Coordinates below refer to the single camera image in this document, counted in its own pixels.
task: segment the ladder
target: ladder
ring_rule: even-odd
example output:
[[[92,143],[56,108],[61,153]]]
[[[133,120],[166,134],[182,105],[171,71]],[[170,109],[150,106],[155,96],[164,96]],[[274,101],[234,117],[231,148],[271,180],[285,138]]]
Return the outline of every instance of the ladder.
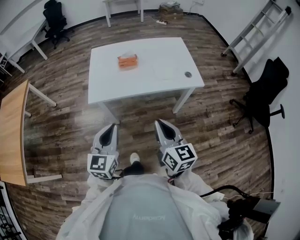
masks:
[[[272,20],[268,16],[268,11],[275,7],[277,10],[280,11],[280,15],[277,19],[277,21]],[[284,19],[291,14],[291,8],[287,6],[285,10],[283,10],[276,2],[275,0],[267,0],[264,7],[256,14],[256,16],[251,20],[251,22],[245,27],[245,29],[236,37],[236,39],[233,40],[233,42],[221,53],[221,56],[224,57],[228,54],[229,51],[232,51],[232,53],[236,56],[238,59],[238,65],[233,70],[232,75],[236,75],[238,71],[240,71],[245,64],[257,53],[257,51],[268,41],[268,39],[276,32],[276,30],[279,28],[279,26],[283,23]],[[270,27],[269,31],[267,33],[263,33],[258,27],[257,24],[260,22],[262,18],[266,17],[271,23],[272,26]],[[246,39],[246,35],[252,30],[255,29],[258,31],[263,38],[259,41],[259,43],[256,44],[256,46],[252,47],[250,43]],[[251,48],[251,51],[248,53],[248,55],[242,60],[237,53],[237,51],[234,49],[237,44],[239,44],[241,41],[245,41],[246,45]]]

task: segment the white desk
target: white desk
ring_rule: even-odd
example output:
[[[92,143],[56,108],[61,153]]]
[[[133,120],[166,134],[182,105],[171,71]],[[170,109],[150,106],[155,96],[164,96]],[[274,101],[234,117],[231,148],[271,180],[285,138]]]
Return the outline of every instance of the white desk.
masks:
[[[109,8],[109,2],[116,2],[116,1],[122,1],[122,0],[102,0],[104,5],[105,5],[105,16],[106,16],[106,20],[107,20],[107,25],[110,28],[111,27],[111,22],[110,22],[110,18],[111,18],[111,11]],[[138,10],[138,14],[141,14],[141,22],[144,22],[144,8],[143,8],[143,0],[138,0],[139,1],[139,6],[137,7]]]
[[[36,43],[36,41],[34,40],[37,36],[37,34],[41,31],[41,29],[45,26],[46,24],[46,19],[40,21],[39,23],[37,23],[34,27],[30,28],[28,31],[26,31],[25,33],[23,33],[17,44],[15,45],[14,50],[8,55],[7,59],[8,61],[14,65],[17,69],[19,69],[22,73],[25,73],[25,71],[17,64],[15,63],[13,60],[11,60],[11,58],[18,52],[20,51],[22,48],[24,48],[25,46],[32,44],[33,47],[35,47],[38,52],[42,55],[42,57],[47,60],[47,56],[44,54],[44,52],[42,51],[42,49],[40,49],[40,47],[38,46],[38,44]]]
[[[132,52],[138,67],[120,70],[118,57]],[[180,37],[150,38],[93,48],[90,56],[89,104],[98,103],[115,123],[104,102],[148,93],[185,89],[173,113],[177,113],[195,88],[204,82]]]

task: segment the baseboard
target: baseboard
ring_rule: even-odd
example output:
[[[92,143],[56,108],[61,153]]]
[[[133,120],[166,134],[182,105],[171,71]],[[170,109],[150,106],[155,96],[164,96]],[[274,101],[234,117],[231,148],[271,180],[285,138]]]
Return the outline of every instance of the baseboard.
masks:
[[[218,36],[222,39],[222,41],[225,43],[225,45],[228,47],[229,44],[227,43],[227,41],[223,38],[223,36],[218,32],[218,30],[207,20],[207,18],[203,15],[197,14],[199,17],[203,18],[211,27],[212,29],[218,34]],[[235,54],[232,52],[234,58],[236,61],[238,61],[237,57],[235,56]],[[244,68],[242,68],[242,72],[246,77],[247,82],[249,83],[249,85],[251,85],[251,80],[250,77],[248,75],[248,73],[246,72],[246,70]]]
[[[147,10],[144,10],[144,13],[149,13],[149,12],[157,12],[158,9],[147,9]],[[120,15],[123,15],[123,14],[131,14],[131,13],[136,13],[137,10],[133,10],[133,11],[127,11],[127,12],[121,12],[121,13],[114,13],[114,14],[111,14],[112,17],[114,16],[120,16]],[[82,22],[80,24],[77,24],[75,26],[72,26],[72,27],[69,27],[67,28],[67,30],[70,30],[70,29],[75,29],[75,28],[78,28],[80,26],[83,26],[85,24],[88,24],[88,23],[92,23],[92,22],[95,22],[95,21],[99,21],[99,20],[102,20],[102,19],[105,19],[106,16],[102,16],[102,17],[97,17],[97,18],[94,18],[94,19],[91,19],[91,20],[88,20],[86,22]]]
[[[271,136],[269,132],[269,128],[266,127],[266,134],[268,138],[268,145],[269,145],[269,151],[270,151],[270,164],[271,164],[271,199],[274,199],[274,184],[275,184],[275,174],[274,174],[274,156],[273,156],[273,148],[272,148],[272,142],[271,142]],[[266,227],[264,228],[262,236],[265,237],[267,230],[268,230],[269,224],[266,224]]]

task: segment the round hole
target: round hole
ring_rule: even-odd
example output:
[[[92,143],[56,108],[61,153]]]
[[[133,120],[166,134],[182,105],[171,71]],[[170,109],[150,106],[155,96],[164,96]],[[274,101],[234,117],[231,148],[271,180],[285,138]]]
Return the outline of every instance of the round hole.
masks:
[[[192,77],[192,74],[190,72],[185,72],[184,75],[188,78]]]

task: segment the black cable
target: black cable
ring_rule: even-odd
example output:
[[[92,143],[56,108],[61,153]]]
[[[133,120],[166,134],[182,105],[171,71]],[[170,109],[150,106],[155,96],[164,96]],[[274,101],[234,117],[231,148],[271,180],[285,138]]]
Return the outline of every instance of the black cable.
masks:
[[[252,196],[248,195],[247,193],[244,193],[242,190],[238,189],[237,187],[235,187],[233,185],[225,185],[225,186],[219,187],[219,188],[217,188],[217,189],[215,189],[215,190],[213,190],[213,191],[211,191],[209,193],[201,195],[200,197],[206,197],[208,195],[211,195],[213,193],[216,193],[216,192],[224,190],[224,189],[232,189],[232,190],[238,192],[244,198],[250,198],[250,197],[252,197]]]

